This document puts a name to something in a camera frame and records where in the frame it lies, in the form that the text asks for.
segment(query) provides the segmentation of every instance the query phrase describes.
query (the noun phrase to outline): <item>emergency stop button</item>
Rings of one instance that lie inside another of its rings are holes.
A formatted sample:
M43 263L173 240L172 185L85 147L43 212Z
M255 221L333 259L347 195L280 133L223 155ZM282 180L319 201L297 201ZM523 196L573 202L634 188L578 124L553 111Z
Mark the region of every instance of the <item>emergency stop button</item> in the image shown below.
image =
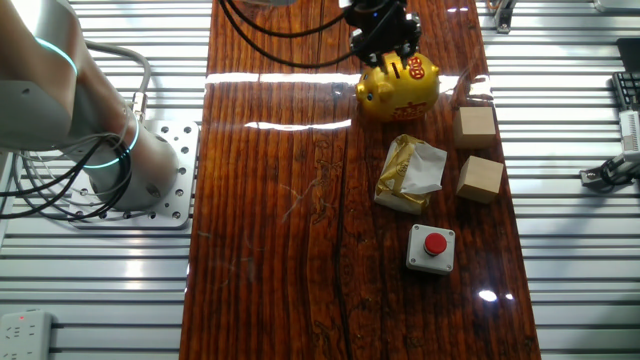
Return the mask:
M431 233L424 239L424 251L431 256L438 256L447 250L447 239L441 234Z

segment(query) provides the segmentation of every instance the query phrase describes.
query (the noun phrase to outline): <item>power strip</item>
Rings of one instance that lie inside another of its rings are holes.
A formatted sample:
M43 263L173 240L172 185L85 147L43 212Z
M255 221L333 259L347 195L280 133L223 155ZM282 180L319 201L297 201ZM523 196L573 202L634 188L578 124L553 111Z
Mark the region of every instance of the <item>power strip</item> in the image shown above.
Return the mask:
M40 310L0 318L0 360L47 360L51 315Z

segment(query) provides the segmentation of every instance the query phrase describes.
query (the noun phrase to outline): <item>keyboard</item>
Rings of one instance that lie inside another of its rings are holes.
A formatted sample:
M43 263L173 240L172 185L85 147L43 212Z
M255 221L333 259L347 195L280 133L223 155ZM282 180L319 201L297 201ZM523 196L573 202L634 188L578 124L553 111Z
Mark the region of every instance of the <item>keyboard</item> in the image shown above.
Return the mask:
M613 73L613 88L621 110L635 110L640 99L640 72Z

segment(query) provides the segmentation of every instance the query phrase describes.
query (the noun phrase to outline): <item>metal mounting plate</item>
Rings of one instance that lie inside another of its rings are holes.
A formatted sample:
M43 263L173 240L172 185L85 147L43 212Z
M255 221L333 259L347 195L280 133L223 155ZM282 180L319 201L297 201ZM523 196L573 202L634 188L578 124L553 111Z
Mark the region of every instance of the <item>metal mounting plate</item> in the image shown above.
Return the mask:
M174 148L178 156L178 176L173 188L156 206L145 212L125 214L122 211L110 210L104 219L92 218L83 221L70 221L78 229L179 229L187 225L191 207L191 194L195 178L196 154L200 130L194 122L176 121L145 121L145 127L152 133L164 138ZM84 172L76 179L77 188L91 189L89 176ZM74 192L71 196L74 202L99 202L96 196L82 195ZM89 213L94 208L90 206L71 205L71 212L82 211Z

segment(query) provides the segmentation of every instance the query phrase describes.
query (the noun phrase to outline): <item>wooden table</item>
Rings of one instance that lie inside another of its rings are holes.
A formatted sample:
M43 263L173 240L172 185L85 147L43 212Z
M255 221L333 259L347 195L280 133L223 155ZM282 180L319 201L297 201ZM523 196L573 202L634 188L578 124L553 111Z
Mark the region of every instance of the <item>wooden table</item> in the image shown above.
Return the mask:
M340 12L334 0L242 9L285 32ZM409 10L422 19L421 52L458 86L441 89L426 122L380 125L357 116L357 59L277 65L214 4L181 359L540 359L506 174L490 205L454 196L470 154L504 162L500 141L452 144L457 107L491 105L475 2L410 0ZM298 62L337 57L350 33L343 22L289 41L243 28ZM423 216L372 200L405 133L448 152ZM413 224L455 230L449 276L405 267Z

